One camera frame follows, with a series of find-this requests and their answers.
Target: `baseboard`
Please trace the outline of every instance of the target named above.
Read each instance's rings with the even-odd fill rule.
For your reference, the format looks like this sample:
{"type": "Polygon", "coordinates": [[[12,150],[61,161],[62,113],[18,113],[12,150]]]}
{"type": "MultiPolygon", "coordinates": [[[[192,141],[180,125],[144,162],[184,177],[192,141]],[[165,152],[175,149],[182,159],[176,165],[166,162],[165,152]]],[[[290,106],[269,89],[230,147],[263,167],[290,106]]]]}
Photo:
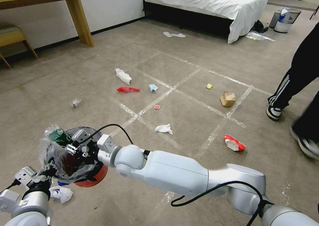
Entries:
{"type": "MultiPolygon", "coordinates": [[[[91,35],[95,35],[95,34],[98,34],[98,33],[101,33],[101,32],[105,32],[105,31],[108,31],[108,30],[111,30],[111,29],[114,29],[114,28],[118,28],[118,27],[130,24],[130,23],[133,23],[133,22],[137,22],[137,21],[142,20],[144,18],[145,17],[140,17],[140,18],[137,18],[137,19],[134,19],[134,20],[130,20],[130,21],[127,21],[127,22],[124,22],[124,23],[120,23],[120,24],[117,24],[117,25],[114,25],[114,26],[110,26],[110,27],[103,28],[103,29],[100,29],[100,30],[97,30],[97,31],[93,31],[93,32],[91,32],[91,35]]],[[[47,49],[50,49],[50,48],[53,48],[53,47],[57,47],[57,46],[60,46],[60,45],[66,44],[66,43],[74,42],[74,41],[77,41],[77,40],[79,40],[79,37],[72,37],[72,38],[65,39],[65,40],[62,40],[62,41],[59,41],[59,42],[55,42],[55,43],[52,43],[52,44],[49,44],[49,45],[45,45],[45,46],[42,46],[42,47],[35,48],[34,50],[36,52],[41,52],[41,51],[44,51],[44,50],[47,50],[47,49]]],[[[28,55],[31,55],[31,53],[29,51],[25,51],[25,52],[21,52],[21,53],[17,53],[17,54],[8,56],[8,57],[6,57],[6,60],[8,62],[13,62],[15,60],[22,59],[22,58],[24,58],[24,57],[26,57],[28,55]]]]}

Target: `black pants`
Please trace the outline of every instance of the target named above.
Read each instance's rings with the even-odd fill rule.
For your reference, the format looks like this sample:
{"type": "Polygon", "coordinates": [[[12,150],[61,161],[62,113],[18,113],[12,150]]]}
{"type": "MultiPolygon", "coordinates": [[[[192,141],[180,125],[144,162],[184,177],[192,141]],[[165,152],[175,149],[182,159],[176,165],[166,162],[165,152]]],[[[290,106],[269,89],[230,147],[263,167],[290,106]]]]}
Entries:
{"type": "MultiPolygon", "coordinates": [[[[314,79],[319,77],[319,64],[314,60],[318,52],[319,23],[300,44],[276,92],[268,98],[273,107],[280,109],[289,105],[289,100],[314,79]]],[[[293,125],[294,131],[305,138],[319,140],[319,92],[293,125]]]]}

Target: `black shoe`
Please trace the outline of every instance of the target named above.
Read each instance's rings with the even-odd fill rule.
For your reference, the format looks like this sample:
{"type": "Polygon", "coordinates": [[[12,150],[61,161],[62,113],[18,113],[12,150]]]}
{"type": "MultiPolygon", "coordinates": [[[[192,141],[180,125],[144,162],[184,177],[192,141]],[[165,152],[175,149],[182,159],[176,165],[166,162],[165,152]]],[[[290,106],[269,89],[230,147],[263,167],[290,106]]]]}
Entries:
{"type": "Polygon", "coordinates": [[[282,109],[277,107],[272,107],[271,105],[269,105],[266,110],[267,116],[273,121],[279,120],[281,112],[282,112],[282,109]]]}
{"type": "Polygon", "coordinates": [[[319,146],[311,139],[305,139],[302,137],[299,137],[292,129],[290,128],[290,134],[298,142],[298,145],[302,152],[316,160],[319,160],[319,146]]]}

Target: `brown paper bag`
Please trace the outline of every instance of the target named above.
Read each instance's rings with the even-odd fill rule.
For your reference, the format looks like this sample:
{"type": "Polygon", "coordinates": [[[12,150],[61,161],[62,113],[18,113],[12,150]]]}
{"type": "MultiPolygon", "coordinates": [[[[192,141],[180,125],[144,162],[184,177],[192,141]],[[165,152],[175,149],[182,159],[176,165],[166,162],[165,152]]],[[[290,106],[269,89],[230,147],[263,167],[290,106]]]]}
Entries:
{"type": "Polygon", "coordinates": [[[236,96],[232,92],[224,92],[220,97],[220,101],[222,102],[223,106],[230,107],[236,101],[236,96]]]}

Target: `white bedsheet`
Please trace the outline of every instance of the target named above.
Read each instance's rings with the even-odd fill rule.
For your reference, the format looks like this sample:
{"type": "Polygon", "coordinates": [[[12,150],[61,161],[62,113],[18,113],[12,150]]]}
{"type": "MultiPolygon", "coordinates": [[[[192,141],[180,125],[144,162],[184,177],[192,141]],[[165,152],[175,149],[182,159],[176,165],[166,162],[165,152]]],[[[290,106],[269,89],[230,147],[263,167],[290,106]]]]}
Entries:
{"type": "Polygon", "coordinates": [[[235,42],[239,36],[247,34],[259,20],[268,0],[145,0],[163,5],[171,5],[189,11],[224,16],[234,20],[230,25],[228,43],[235,42]]]}

